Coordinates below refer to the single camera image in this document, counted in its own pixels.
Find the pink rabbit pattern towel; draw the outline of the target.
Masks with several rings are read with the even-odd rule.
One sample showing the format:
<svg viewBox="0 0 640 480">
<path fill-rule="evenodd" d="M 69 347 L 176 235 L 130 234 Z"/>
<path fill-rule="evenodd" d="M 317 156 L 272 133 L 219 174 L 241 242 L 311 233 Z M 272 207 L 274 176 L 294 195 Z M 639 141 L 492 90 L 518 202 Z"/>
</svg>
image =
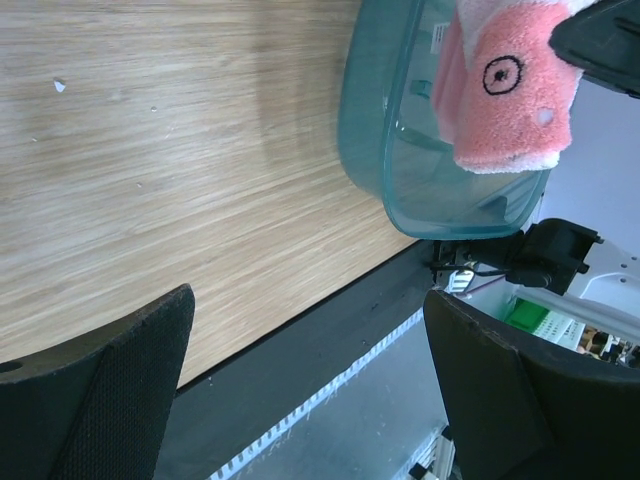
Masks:
<svg viewBox="0 0 640 480">
<path fill-rule="evenodd" d="M 557 166 L 571 143 L 581 69 L 549 45 L 588 1 L 458 1 L 431 105 L 455 163 L 476 174 Z"/>
</svg>

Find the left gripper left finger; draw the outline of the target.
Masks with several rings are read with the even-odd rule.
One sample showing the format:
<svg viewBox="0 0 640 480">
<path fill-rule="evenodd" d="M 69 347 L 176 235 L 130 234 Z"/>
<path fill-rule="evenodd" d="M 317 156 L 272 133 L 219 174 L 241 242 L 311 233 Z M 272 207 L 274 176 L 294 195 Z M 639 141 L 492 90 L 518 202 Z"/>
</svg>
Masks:
<svg viewBox="0 0 640 480">
<path fill-rule="evenodd" d="M 183 284 L 1 365 L 4 479 L 150 479 L 195 312 Z"/>
</svg>

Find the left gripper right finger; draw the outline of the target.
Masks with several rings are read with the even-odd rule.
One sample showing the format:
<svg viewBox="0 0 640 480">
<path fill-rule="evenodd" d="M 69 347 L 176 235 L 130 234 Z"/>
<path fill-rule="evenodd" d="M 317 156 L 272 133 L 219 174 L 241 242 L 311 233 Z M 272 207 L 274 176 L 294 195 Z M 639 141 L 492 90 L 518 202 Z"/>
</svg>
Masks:
<svg viewBox="0 0 640 480">
<path fill-rule="evenodd" d="M 442 291 L 427 294 L 423 312 L 463 478 L 638 478 L 638 371 Z"/>
</svg>

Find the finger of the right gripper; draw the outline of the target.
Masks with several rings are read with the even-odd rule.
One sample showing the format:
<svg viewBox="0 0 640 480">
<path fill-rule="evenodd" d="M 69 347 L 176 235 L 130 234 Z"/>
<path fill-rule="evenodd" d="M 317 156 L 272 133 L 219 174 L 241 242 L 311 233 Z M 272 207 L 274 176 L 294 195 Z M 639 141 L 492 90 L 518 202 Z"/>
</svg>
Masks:
<svg viewBox="0 0 640 480">
<path fill-rule="evenodd" d="M 639 96 L 639 2 L 598 1 L 557 25 L 549 40 L 556 56 L 592 83 Z"/>
</svg>

